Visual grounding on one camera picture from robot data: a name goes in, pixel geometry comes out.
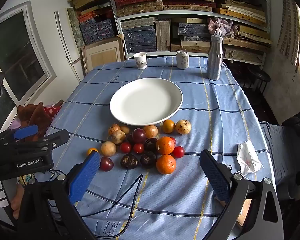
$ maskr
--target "screw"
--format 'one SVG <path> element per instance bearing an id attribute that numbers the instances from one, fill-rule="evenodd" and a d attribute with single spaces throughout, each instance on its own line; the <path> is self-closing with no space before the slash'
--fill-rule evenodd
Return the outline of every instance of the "screw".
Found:
<path id="1" fill-rule="evenodd" d="M 238 174 L 238 173 L 235 173 L 235 174 L 233 175 L 233 177 L 234 177 L 234 179 L 236 179 L 236 180 L 241 180 L 241 179 L 242 179 L 242 176 L 241 176 L 240 174 Z"/>
<path id="2" fill-rule="evenodd" d="M 29 184 L 34 184 L 34 183 L 35 183 L 35 178 L 29 179 L 28 183 L 29 183 Z"/>
<path id="3" fill-rule="evenodd" d="M 60 174 L 57 177 L 58 180 L 64 180 L 65 178 L 66 178 L 65 174 Z"/>
<path id="4" fill-rule="evenodd" d="M 266 183 L 266 184 L 271 184 L 271 179 L 265 178 L 265 183 Z"/>

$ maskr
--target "white wall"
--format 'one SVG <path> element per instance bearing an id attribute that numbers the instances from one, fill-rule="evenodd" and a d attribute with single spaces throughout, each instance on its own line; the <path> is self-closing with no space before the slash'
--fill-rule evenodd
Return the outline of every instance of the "white wall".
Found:
<path id="1" fill-rule="evenodd" d="M 271 3 L 271 52 L 267 54 L 263 70 L 271 77 L 264 97 L 279 124 L 300 111 L 300 66 L 295 70 L 287 58 L 276 48 L 282 22 L 282 0 Z"/>
<path id="2" fill-rule="evenodd" d="M 37 104 L 42 101 L 44 105 L 49 105 L 60 99 L 65 101 L 79 82 L 66 59 L 54 12 L 70 5 L 68 0 L 7 0 L 0 13 L 26 1 L 31 1 L 34 21 L 41 42 L 57 75 L 34 103 Z"/>

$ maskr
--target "plate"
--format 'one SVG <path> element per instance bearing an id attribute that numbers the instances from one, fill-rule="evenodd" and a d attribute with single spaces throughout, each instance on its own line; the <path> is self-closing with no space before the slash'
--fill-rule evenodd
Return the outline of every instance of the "plate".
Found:
<path id="1" fill-rule="evenodd" d="M 183 95 L 173 82 L 141 78 L 119 88 L 111 98 L 111 114 L 120 122 L 146 126 L 169 119 L 181 107 Z"/>

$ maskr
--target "tablecloth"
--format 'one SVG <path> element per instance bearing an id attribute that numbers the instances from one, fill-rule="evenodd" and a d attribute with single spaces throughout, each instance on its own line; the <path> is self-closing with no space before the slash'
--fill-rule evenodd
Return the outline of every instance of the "tablecloth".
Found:
<path id="1" fill-rule="evenodd" d="M 269 177 L 274 181 L 265 139 L 251 105 L 225 64 L 217 81 L 206 77 L 207 58 L 203 57 L 190 57 L 186 70 L 176 67 L 176 57 L 150 58 L 147 64 L 144 70 L 138 70 L 134 60 L 101 65 L 83 79 L 47 132 L 67 129 L 70 133 L 69 142 L 53 150 L 54 168 L 68 173 L 75 164 L 83 162 L 88 148 L 100 149 L 109 140 L 108 128 L 117 122 L 110 113 L 109 103 L 120 87 L 146 77 L 170 80 L 180 87 L 184 96 L 180 110 L 171 119 L 174 122 L 187 119 L 192 124 L 188 135 L 170 134 L 186 151 L 183 158 L 176 160 L 176 170 L 170 175 L 141 166 L 127 171 L 120 166 L 123 154 L 117 153 L 111 157 L 114 168 L 97 172 L 76 208 L 83 216 L 110 207 L 143 174 L 133 219 L 117 239 L 202 239 L 222 206 L 214 198 L 199 165 L 200 152 L 208 149 L 218 162 L 232 165 L 234 173 L 240 170 L 236 160 L 237 143 L 250 139 L 263 168 L 247 177 L 259 181 Z M 39 180 L 47 180 L 49 176 L 37 175 Z M 113 236 L 122 230 L 134 190 L 135 187 L 109 212 L 84 218 L 94 234 Z M 235 227 L 229 238 L 238 232 Z"/>

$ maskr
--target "white paper cup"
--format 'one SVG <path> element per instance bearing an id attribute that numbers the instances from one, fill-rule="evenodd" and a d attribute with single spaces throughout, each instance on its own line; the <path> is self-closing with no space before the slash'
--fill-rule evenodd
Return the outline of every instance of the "white paper cup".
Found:
<path id="1" fill-rule="evenodd" d="M 138 69 L 145 69 L 147 67 L 147 54 L 145 52 L 138 52 L 133 56 L 136 60 Z"/>

